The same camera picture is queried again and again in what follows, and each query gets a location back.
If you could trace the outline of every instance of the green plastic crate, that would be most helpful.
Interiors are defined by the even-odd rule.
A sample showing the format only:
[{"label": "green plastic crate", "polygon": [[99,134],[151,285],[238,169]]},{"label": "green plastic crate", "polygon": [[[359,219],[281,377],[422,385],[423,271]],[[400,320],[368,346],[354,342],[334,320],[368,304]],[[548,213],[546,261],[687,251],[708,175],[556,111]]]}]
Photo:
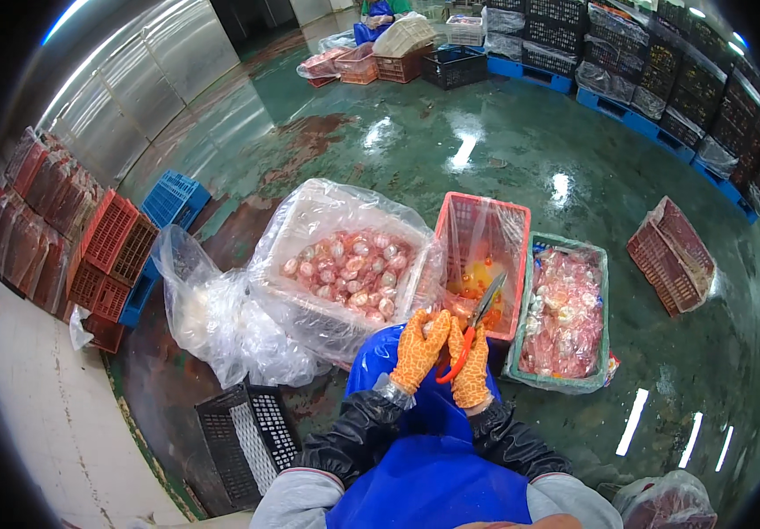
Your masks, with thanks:
[{"label": "green plastic crate", "polygon": [[[518,361],[521,358],[521,345],[524,343],[524,331],[526,330],[527,308],[530,305],[533,282],[533,246],[544,244],[550,246],[561,246],[569,250],[576,248],[586,248],[593,250],[600,256],[601,285],[600,297],[603,300],[603,332],[600,338],[600,344],[597,351],[597,369],[592,375],[586,378],[558,378],[554,376],[541,376],[534,373],[527,373],[518,367]],[[598,246],[588,245],[579,240],[560,237],[558,235],[540,234],[530,232],[530,244],[527,246],[527,270],[524,274],[524,295],[521,298],[521,313],[518,320],[518,327],[515,331],[515,340],[509,349],[506,357],[506,364],[503,366],[502,378],[511,382],[521,382],[529,386],[540,389],[549,389],[565,393],[568,395],[582,395],[597,391],[603,387],[606,382],[607,365],[609,362],[609,270],[607,265],[606,250]]]}]

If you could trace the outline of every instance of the gray sleeve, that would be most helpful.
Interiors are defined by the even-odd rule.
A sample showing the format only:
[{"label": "gray sleeve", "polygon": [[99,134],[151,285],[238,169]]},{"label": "gray sleeve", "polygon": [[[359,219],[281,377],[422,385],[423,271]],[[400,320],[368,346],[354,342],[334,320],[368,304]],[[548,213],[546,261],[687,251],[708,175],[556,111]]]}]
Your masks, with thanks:
[{"label": "gray sleeve", "polygon": [[527,507],[534,523],[551,514],[571,514],[583,529],[624,529],[621,515],[610,502],[568,474],[534,479],[527,485]]},{"label": "gray sleeve", "polygon": [[324,529],[326,512],[343,496],[342,481],[314,468],[290,468],[271,482],[250,529]]}]

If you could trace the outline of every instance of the orange patterned glove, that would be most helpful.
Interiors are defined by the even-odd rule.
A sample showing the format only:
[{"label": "orange patterned glove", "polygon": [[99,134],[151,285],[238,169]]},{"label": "orange patterned glove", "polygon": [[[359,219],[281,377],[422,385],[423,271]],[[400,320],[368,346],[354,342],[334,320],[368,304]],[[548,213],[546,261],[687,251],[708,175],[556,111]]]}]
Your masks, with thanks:
[{"label": "orange patterned glove", "polygon": [[[451,318],[450,333],[448,335],[448,348],[452,365],[459,360],[465,338],[459,327],[459,319]],[[451,389],[456,406],[463,410],[479,406],[490,399],[491,391],[486,387],[486,365],[488,363],[488,345],[486,344],[486,330],[482,323],[477,325],[474,344],[471,344],[471,352],[468,360],[462,367],[459,375],[453,379]]]},{"label": "orange patterned glove", "polygon": [[450,312],[442,311],[424,339],[421,328],[427,322],[427,312],[419,309],[400,333],[397,344],[397,366],[389,379],[406,393],[414,395],[421,381],[438,360],[438,352],[448,340]]}]

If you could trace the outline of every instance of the black sleeve cover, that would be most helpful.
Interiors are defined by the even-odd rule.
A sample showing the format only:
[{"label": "black sleeve cover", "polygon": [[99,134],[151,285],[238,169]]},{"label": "black sleeve cover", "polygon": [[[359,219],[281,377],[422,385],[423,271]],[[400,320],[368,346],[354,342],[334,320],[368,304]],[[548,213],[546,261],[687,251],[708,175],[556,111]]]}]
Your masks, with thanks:
[{"label": "black sleeve cover", "polygon": [[480,457],[530,480],[548,472],[570,474],[568,458],[548,449],[532,428],[513,419],[514,408],[513,403],[495,399],[488,408],[468,418]]},{"label": "black sleeve cover", "polygon": [[374,390],[357,391],[344,399],[329,433],[311,433],[292,466],[334,474],[349,488],[370,471],[397,438],[397,418],[404,411]]}]

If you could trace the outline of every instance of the scissors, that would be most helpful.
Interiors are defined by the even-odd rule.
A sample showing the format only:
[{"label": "scissors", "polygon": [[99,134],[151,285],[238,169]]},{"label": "scissors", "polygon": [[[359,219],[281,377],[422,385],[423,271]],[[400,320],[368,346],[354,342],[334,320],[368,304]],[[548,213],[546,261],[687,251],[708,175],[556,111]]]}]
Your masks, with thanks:
[{"label": "scissors", "polygon": [[506,272],[501,272],[495,279],[488,285],[486,293],[480,298],[480,302],[477,303],[477,307],[468,316],[468,320],[465,322],[467,329],[465,330],[465,343],[462,346],[462,354],[459,355],[459,360],[450,367],[450,370],[444,375],[443,373],[450,366],[450,351],[448,345],[445,344],[439,353],[438,367],[436,368],[436,382],[438,384],[447,384],[462,371],[465,362],[468,360],[468,354],[471,352],[471,346],[474,344],[474,336],[476,334],[477,324],[483,319],[483,316],[491,309],[491,305],[494,303],[494,294],[497,294],[503,286],[503,282],[506,281]]}]

